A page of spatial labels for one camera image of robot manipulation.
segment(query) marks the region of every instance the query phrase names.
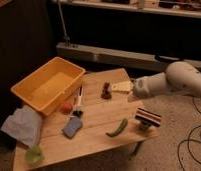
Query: cucumber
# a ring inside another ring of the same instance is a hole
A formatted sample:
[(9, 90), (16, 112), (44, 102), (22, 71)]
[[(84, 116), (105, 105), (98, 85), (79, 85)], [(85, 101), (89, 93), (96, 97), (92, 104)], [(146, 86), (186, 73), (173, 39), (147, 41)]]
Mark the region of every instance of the cucumber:
[(126, 128), (127, 124), (128, 124), (128, 120), (123, 119), (120, 126), (115, 131), (111, 133), (107, 132), (106, 135), (108, 135), (109, 137), (115, 137), (119, 135), (124, 130), (124, 128)]

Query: brush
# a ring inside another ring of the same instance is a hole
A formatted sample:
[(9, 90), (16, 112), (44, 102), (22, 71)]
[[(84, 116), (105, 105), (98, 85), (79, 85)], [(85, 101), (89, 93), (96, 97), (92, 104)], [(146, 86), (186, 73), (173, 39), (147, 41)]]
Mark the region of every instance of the brush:
[(80, 117), (83, 114), (81, 99), (83, 95), (83, 87), (81, 86), (78, 91), (77, 104), (74, 105), (73, 115)]

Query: wall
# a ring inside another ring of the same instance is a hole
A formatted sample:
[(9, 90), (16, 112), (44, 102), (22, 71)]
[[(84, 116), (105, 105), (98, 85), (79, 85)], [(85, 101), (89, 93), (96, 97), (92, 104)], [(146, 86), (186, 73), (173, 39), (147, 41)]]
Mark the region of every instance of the wall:
[(10, 87), (55, 55), (46, 6), (46, 0), (13, 0), (0, 8), (0, 127), (21, 105)]

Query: table leg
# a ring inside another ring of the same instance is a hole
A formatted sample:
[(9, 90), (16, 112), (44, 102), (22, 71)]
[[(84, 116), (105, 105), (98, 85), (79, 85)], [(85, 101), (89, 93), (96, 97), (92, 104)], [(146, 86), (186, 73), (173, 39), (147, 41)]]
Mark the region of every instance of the table leg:
[(142, 143), (143, 143), (143, 141), (140, 141), (140, 142), (138, 142), (138, 143), (136, 144), (135, 149), (134, 149), (134, 151), (133, 151), (133, 155), (134, 155), (134, 156), (137, 155), (137, 153), (138, 153), (140, 147), (142, 146)]

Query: yellow plastic bin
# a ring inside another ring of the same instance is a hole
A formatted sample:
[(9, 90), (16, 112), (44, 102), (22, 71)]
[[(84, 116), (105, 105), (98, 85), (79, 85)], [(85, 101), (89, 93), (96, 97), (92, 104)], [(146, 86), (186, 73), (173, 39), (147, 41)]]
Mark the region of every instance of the yellow plastic bin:
[(81, 86), (85, 69), (55, 57), (11, 88), (11, 92), (45, 116)]

